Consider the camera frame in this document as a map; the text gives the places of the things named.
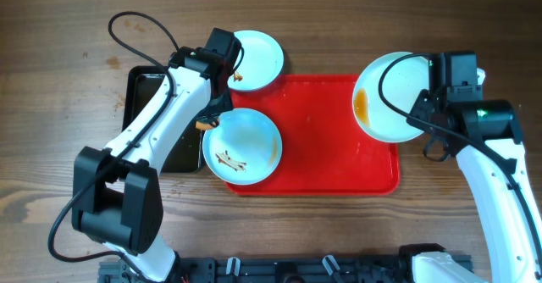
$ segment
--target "black cable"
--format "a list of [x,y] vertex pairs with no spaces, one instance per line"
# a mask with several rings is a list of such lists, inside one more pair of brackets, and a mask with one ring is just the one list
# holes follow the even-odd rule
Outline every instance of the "black cable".
[[171,36],[171,34],[169,33],[169,31],[162,25],[160,24],[157,20],[155,20],[154,18],[148,16],[148,15],[145,15],[145,14],[142,14],[142,13],[139,13],[139,12],[122,12],[122,13],[119,13],[119,14],[116,14],[114,15],[111,20],[109,20],[109,24],[108,24],[108,31],[109,31],[109,35],[122,47],[128,49],[129,51],[139,55],[140,57],[148,60],[149,62],[153,63],[154,65],[156,65],[159,69],[161,69],[162,72],[164,72],[164,74],[166,74],[167,78],[168,78],[168,82],[169,82],[169,92],[168,92],[168,95],[166,96],[166,99],[163,101],[162,103],[162,106],[157,110],[157,112],[152,116],[151,119],[149,119],[149,121],[147,122],[147,124],[141,129],[141,131],[139,133],[137,133],[137,135],[135,135],[134,139],[130,142],[130,144],[128,144],[126,146],[126,148],[120,152],[115,158],[113,161],[111,161],[109,164],[107,164],[105,167],[103,167],[103,169],[100,169],[97,174],[91,179],[89,180],[87,183],[86,183],[86,186],[84,188],[82,188],[81,190],[79,190],[77,193],[75,193],[73,195],[73,197],[69,200],[69,202],[64,206],[64,208],[62,209],[62,211],[60,211],[60,214],[58,215],[57,219],[54,221],[53,223],[53,226],[51,227],[51,231],[49,232],[49,237],[48,237],[48,240],[47,240],[47,247],[49,249],[49,253],[51,253],[51,255],[60,260],[60,261],[63,261],[63,262],[69,262],[69,263],[77,263],[77,262],[83,262],[83,261],[88,261],[88,260],[91,260],[91,259],[94,259],[94,258],[101,258],[101,257],[105,257],[105,256],[109,256],[109,255],[115,255],[115,256],[118,256],[120,258],[122,258],[138,275],[141,276],[140,280],[145,280],[144,276],[142,276],[142,273],[141,271],[128,259],[128,258],[125,258],[125,254],[124,253],[121,253],[121,252],[116,252],[116,251],[106,251],[106,252],[100,252],[100,253],[94,253],[94,254],[91,254],[91,255],[87,255],[85,257],[77,257],[77,258],[71,258],[71,257],[66,257],[60,253],[58,253],[56,251],[56,249],[54,248],[54,237],[56,236],[57,234],[57,231],[58,231],[58,227],[60,226],[60,223],[62,223],[62,220],[66,217],[66,214],[70,211],[70,209],[72,209],[72,207],[74,206],[74,204],[85,194],[86,191],[88,191],[98,180],[101,180],[103,179],[110,171],[111,169],[114,168],[115,164],[120,160],[122,159],[126,154],[128,154],[130,152],[130,150],[135,146],[137,145],[137,142],[145,135],[145,133],[147,133],[147,131],[152,127],[152,125],[156,122],[156,120],[160,117],[160,115],[163,113],[163,111],[166,109],[166,107],[168,106],[169,104],[169,101],[171,100],[171,97],[174,95],[174,82],[173,82],[173,76],[171,76],[171,74],[169,73],[169,71],[163,67],[158,61],[156,61],[155,59],[149,57],[148,55],[146,55],[145,53],[142,53],[140,51],[137,51],[136,49],[134,49],[133,47],[129,46],[128,44],[122,42],[114,33],[113,33],[113,22],[119,18],[119,17],[122,17],[122,16],[125,16],[125,15],[135,15],[135,16],[141,16],[145,19],[149,19],[150,21],[152,21],[154,24],[156,24],[157,26],[160,27],[160,29],[162,29],[169,37],[169,39],[171,40],[171,42],[174,44],[175,46],[175,50],[179,50],[179,47],[177,46],[177,42],[175,41],[175,39]]
[[245,58],[245,48],[241,46],[241,59],[239,60],[239,63],[234,67],[234,70],[231,72],[232,74],[234,74],[237,71],[237,68],[241,66],[241,63],[243,62],[243,58]]
[[527,220],[528,228],[529,228],[529,230],[531,232],[531,236],[533,238],[534,250],[536,251],[536,255],[538,257],[538,260],[542,261],[542,246],[540,245],[540,238],[539,238],[538,232],[536,230],[536,225],[534,224],[533,215],[529,211],[527,201],[525,200],[525,197],[522,194],[521,187],[514,180],[514,177],[512,176],[512,174],[507,169],[505,169],[505,167],[506,167],[504,165],[504,160],[505,159],[501,155],[499,155],[497,152],[495,152],[494,150],[492,150],[491,148],[486,146],[485,144],[483,144],[481,142],[473,141],[469,137],[464,136],[464,135],[462,135],[462,134],[460,134],[460,133],[458,133],[456,131],[449,130],[449,129],[445,128],[445,127],[442,127],[442,126],[439,126],[439,125],[424,121],[422,119],[416,118],[416,117],[402,111],[401,109],[397,108],[396,106],[394,106],[392,103],[390,103],[385,98],[384,92],[382,90],[382,86],[384,84],[384,78],[386,77],[386,75],[388,74],[390,69],[393,68],[393,66],[395,66],[396,64],[398,64],[399,62],[401,62],[401,61],[403,61],[405,59],[416,58],[416,57],[428,57],[428,58],[430,58],[431,54],[430,53],[407,54],[407,55],[405,55],[403,57],[400,57],[400,58],[396,59],[395,61],[393,61],[384,70],[384,73],[382,73],[382,75],[380,76],[380,80],[379,80],[379,96],[380,96],[380,99],[382,99],[382,102],[384,102],[384,104],[386,104],[389,108],[391,108],[396,113],[404,116],[405,118],[412,119],[412,120],[417,121],[418,123],[429,126],[431,130],[441,130],[441,131],[444,131],[448,135],[452,135],[454,137],[457,137],[457,138],[465,141],[467,144],[473,146],[479,152],[481,152],[483,155],[485,155],[487,158],[489,158],[491,161],[493,161],[497,165],[497,167],[502,171],[502,173],[505,175],[505,177],[508,179],[508,182],[510,183],[510,186],[512,187],[512,189],[514,190],[514,193],[516,194],[516,197],[517,197],[517,200],[519,201],[519,204],[522,206],[523,213],[525,214],[525,219]]

